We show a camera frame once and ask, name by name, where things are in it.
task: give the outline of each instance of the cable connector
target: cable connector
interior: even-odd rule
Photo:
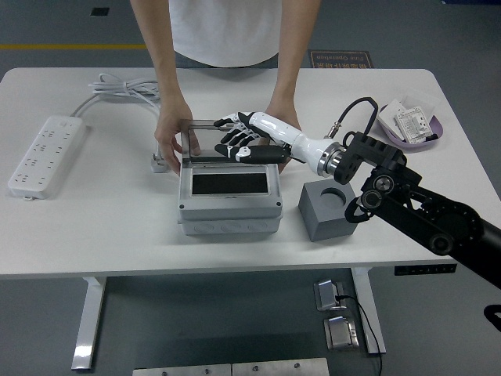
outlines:
[[[159,174],[163,172],[168,172],[170,170],[167,162],[161,156],[158,157],[156,154],[153,154],[151,157],[151,171]]]
[[[352,298],[350,295],[336,295],[334,297],[338,302],[340,302],[341,300],[344,300],[344,299],[348,299],[348,298]]]

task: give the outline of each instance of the floor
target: floor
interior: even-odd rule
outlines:
[[[90,17],[96,6],[109,6],[109,16]],[[142,39],[128,2],[0,2],[0,45],[31,43]],[[501,6],[324,1],[309,48],[369,51],[377,68],[433,72],[501,194]],[[14,67],[150,65],[142,50],[0,47],[0,77]],[[501,291],[461,266],[454,274],[369,275],[387,348],[383,374],[499,374],[501,332],[483,309],[501,304]],[[312,293],[323,278],[351,288],[347,270],[328,269],[110,278],[92,373],[320,356],[332,375],[377,374],[377,359],[363,350],[326,349],[326,314]],[[0,280],[0,373],[73,374],[85,290],[78,278]]]

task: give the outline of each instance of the metal bracket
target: metal bracket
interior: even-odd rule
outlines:
[[[323,325],[329,350],[348,350],[359,347],[355,321],[352,317],[332,317],[324,320]]]
[[[336,300],[336,295],[343,295],[343,284],[332,280],[323,280],[313,285],[315,290],[316,308],[318,311],[346,309]]]
[[[329,376],[326,358],[134,370],[132,376]]]

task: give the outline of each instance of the black panel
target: black panel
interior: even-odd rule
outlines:
[[[268,193],[265,173],[193,175],[192,194]]]

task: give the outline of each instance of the white power strip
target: white power strip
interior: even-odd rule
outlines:
[[[79,117],[49,117],[10,178],[10,190],[27,199],[49,197],[84,133]]]

